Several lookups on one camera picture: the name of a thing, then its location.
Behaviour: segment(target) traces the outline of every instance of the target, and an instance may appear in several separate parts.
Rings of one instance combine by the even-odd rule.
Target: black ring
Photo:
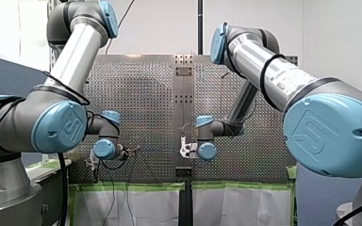
[[[266,36],[266,32],[264,32],[264,30],[262,30],[262,29],[258,29],[258,31],[260,31],[261,39],[262,39],[262,41],[263,41],[263,46],[267,48],[267,36]]]
[[[277,58],[283,58],[285,59],[285,56],[282,54],[276,54],[274,56],[272,56],[270,59],[268,59],[266,61],[266,63],[264,63],[263,69],[261,70],[260,73],[260,90],[261,93],[263,94],[264,99],[267,101],[267,103],[269,103],[270,106],[272,106],[273,108],[279,110],[275,104],[272,102],[272,100],[270,99],[269,95],[267,95],[267,91],[266,91],[266,86],[264,85],[265,82],[265,78],[266,78],[266,70],[267,68],[270,66],[270,64],[272,63],[273,60],[277,59]]]
[[[118,136],[102,135],[99,138],[119,138]]]
[[[12,161],[12,160],[15,160],[15,159],[18,159],[21,157],[22,157],[21,153],[12,153],[12,154],[8,154],[8,155],[3,155],[3,156],[0,156],[0,163]]]
[[[56,87],[50,87],[50,86],[37,86],[35,88],[33,88],[31,90],[31,92],[33,91],[48,91],[48,92],[54,92],[55,94],[58,94],[60,96],[64,96],[66,97],[67,99],[71,100],[71,101],[74,101],[78,104],[81,105],[81,102],[78,100],[78,98],[76,98],[75,96],[73,96],[70,92],[67,92],[63,89],[59,89],[59,88],[56,88]]]
[[[314,83],[309,84],[308,86],[304,87],[299,93],[297,93],[292,100],[289,101],[287,107],[285,108],[284,114],[286,114],[289,109],[299,100],[301,100],[302,98],[305,97],[305,95],[307,95],[309,92],[311,92],[312,90],[325,85],[327,83],[332,83],[332,82],[340,82],[339,79],[337,78],[333,78],[333,77],[329,77],[329,78],[322,78],[317,80]]]
[[[63,20],[64,20],[64,24],[66,25],[67,31],[69,31],[69,33],[71,34],[72,31],[70,29],[70,22],[69,22],[69,6],[72,2],[67,2],[64,5],[63,8]]]

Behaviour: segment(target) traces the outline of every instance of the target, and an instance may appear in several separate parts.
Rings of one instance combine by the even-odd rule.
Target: metal frame
[[[295,56],[289,57],[289,59],[297,61]],[[216,170],[219,170],[218,166],[229,165],[229,159],[218,158],[210,163],[203,163],[200,160],[191,162],[190,159],[183,158],[178,152],[181,147],[181,128],[187,123],[193,125],[197,112],[195,107],[199,104],[195,104],[195,101],[199,99],[200,92],[204,91],[195,90],[196,78],[202,76],[199,74],[202,70],[199,67],[203,63],[208,64],[209,67],[220,69],[213,72],[215,74],[208,74],[207,76],[221,76],[219,72],[227,72],[224,67],[211,65],[207,56],[98,56],[90,72],[90,83],[85,86],[85,93],[92,102],[91,110],[99,112],[111,109],[119,110],[123,114],[120,143],[130,148],[137,145],[141,146],[138,157],[135,160],[129,159],[122,169],[118,169],[116,172],[101,169],[101,179],[134,183],[175,181],[185,183],[185,189],[180,191],[179,198],[179,225],[182,226],[193,225],[191,187],[193,180],[231,179],[264,183],[285,183],[288,181],[286,169],[281,174],[277,172],[275,178],[253,178],[249,176],[222,178],[216,174]],[[238,92],[239,85],[226,88]],[[152,102],[155,107],[144,109],[148,106],[148,102]],[[281,123],[282,116],[277,115],[279,114],[277,112],[272,112],[267,104],[260,103],[258,111],[259,113],[271,112],[272,116],[275,114],[276,121],[273,123],[277,125]],[[143,123],[133,123],[130,121],[130,116],[142,120]],[[160,127],[161,123],[171,124],[171,126]],[[192,142],[195,135],[193,126],[186,126],[185,135],[187,142]],[[87,137],[77,150],[68,154],[74,161],[70,168],[70,181],[72,183],[90,183],[92,181],[93,173],[84,159],[88,159],[94,140],[95,137]],[[226,145],[237,144],[240,139],[228,140],[227,142]],[[290,154],[285,154],[286,148],[277,151],[282,152],[282,158],[286,158],[283,161],[290,165],[296,163]],[[263,152],[260,156],[266,157],[266,154]],[[116,162],[107,163],[111,167],[118,164]],[[202,173],[207,173],[206,176],[208,177],[202,177]]]

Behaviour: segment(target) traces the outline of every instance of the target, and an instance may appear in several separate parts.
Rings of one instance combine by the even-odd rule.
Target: white backdrop
[[[0,0],[0,58],[47,71],[46,22],[46,1]]]

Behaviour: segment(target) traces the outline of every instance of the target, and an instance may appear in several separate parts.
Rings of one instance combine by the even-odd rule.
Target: robotic arm
[[[285,141],[297,161],[325,176],[362,177],[362,91],[333,77],[316,78],[278,52],[268,31],[227,24],[217,28],[211,60],[247,81],[226,120],[197,118],[198,155],[214,157],[214,137],[238,133],[260,90],[284,113]]]
[[[108,110],[88,117],[84,105],[89,101],[81,94],[99,48],[117,33],[107,2],[59,5],[47,25],[48,42],[60,52],[51,74],[45,73],[48,79],[26,98],[0,96],[0,225],[41,225],[41,200],[35,198],[41,188],[30,185],[21,153],[65,153],[91,134],[99,135],[96,157],[123,159],[120,114]],[[35,214],[29,215],[35,220],[7,218],[19,211],[16,206],[27,209],[29,204],[34,204]]]

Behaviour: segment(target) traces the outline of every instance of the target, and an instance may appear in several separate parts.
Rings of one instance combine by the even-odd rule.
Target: pegboard
[[[173,146],[173,56],[99,56],[84,87],[91,105],[100,113],[116,110],[121,114],[119,143],[141,150],[121,168],[100,168],[103,181],[169,182],[174,181]],[[86,140],[69,154],[71,183],[90,182],[91,167],[86,165],[97,136]],[[110,167],[118,162],[107,161]]]
[[[212,115],[222,120],[231,109],[246,81],[214,65],[205,56],[195,58],[194,119]],[[297,57],[288,57],[297,64]],[[239,137],[216,137],[219,154],[210,162],[193,162],[192,180],[232,180],[277,183],[288,180],[287,166],[296,162],[290,155],[282,131],[282,113],[271,108],[261,93],[245,122],[245,134]]]
[[[99,56],[90,72],[85,94],[89,110],[117,110],[121,113],[120,143],[126,147],[141,146],[137,157],[116,171],[100,169],[104,181],[159,183],[175,181],[175,167],[180,167],[180,123],[186,115],[227,115],[244,82],[224,66],[209,62],[208,56],[194,56],[191,75],[179,79],[175,56]],[[190,90],[186,106],[180,105],[179,90]],[[282,135],[282,114],[257,96],[255,112],[246,121],[241,137],[217,137],[219,155],[211,162],[193,160],[192,180],[234,180],[279,183],[288,180],[286,166],[296,162],[289,154]],[[87,166],[90,150],[97,140],[88,136],[69,153],[71,183],[90,183],[91,167]],[[118,162],[107,163],[115,167]]]

